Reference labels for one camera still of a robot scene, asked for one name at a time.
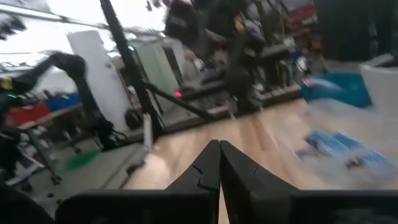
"robotic arm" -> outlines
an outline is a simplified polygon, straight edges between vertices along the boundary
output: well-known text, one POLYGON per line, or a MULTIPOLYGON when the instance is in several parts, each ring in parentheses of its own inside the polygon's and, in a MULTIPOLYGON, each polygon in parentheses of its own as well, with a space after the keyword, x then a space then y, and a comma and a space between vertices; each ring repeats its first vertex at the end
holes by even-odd
POLYGON ((0 80, 0 114, 6 113, 12 106, 18 106, 19 100, 15 95, 31 91, 35 87, 37 80, 52 66, 65 71, 76 83, 87 115, 85 129, 92 134, 98 135, 104 151, 120 147, 119 139, 113 135, 113 124, 101 113, 85 80, 85 61, 77 55, 57 52, 23 75, 0 80))

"red bin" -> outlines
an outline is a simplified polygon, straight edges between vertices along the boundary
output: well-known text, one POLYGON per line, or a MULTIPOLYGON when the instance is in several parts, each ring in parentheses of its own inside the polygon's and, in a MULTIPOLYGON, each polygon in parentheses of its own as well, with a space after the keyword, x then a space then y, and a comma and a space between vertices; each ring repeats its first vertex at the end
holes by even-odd
POLYGON ((47 105, 39 102, 34 106, 25 106, 19 108, 11 108, 9 116, 15 125, 22 125, 31 121, 36 121, 50 114, 47 105))

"blue bin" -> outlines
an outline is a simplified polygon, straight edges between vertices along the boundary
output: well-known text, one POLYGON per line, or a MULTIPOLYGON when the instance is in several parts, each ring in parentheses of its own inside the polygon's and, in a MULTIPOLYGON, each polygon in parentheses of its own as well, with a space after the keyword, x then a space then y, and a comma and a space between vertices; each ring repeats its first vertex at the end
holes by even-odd
POLYGON ((81 103, 78 93, 68 95, 68 98, 56 97, 51 100, 47 100, 47 108, 51 111, 58 111, 72 106, 76 106, 81 103))
POLYGON ((317 78, 332 82, 338 85, 341 90, 307 86, 302 82, 300 87, 303 97, 307 102, 322 98, 331 98, 359 108, 372 105, 369 93, 359 73, 336 72, 328 73, 323 77, 317 78))

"storage bin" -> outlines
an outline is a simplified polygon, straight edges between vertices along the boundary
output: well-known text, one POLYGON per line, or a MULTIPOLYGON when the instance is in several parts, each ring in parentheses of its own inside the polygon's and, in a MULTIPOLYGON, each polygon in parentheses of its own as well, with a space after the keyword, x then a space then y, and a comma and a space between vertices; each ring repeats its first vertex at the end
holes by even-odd
POLYGON ((46 101, 47 107, 51 112, 76 106, 81 103, 78 93, 68 95, 68 98, 56 97, 46 101))
POLYGON ((47 105, 44 102, 39 102, 34 106, 25 106, 20 108, 11 108, 9 116, 15 125, 36 121, 50 114, 47 105))
POLYGON ((331 82, 341 89, 336 90, 319 86, 308 86, 305 84, 305 81, 303 81, 300 86, 303 97, 307 102, 322 98, 331 98, 360 108, 372 105, 362 76, 358 73, 336 72, 317 78, 331 82))

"green mat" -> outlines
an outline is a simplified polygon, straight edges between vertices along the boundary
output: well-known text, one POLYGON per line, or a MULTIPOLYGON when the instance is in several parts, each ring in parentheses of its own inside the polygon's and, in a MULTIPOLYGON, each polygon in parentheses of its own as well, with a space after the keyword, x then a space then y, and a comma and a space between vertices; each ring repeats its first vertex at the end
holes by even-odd
POLYGON ((63 167, 63 170, 71 171, 74 169, 81 168, 85 165, 88 165, 95 157, 99 156, 100 154, 101 154, 100 151, 93 151, 93 152, 86 153, 84 155, 79 155, 79 156, 73 157, 68 160, 68 162, 63 167))

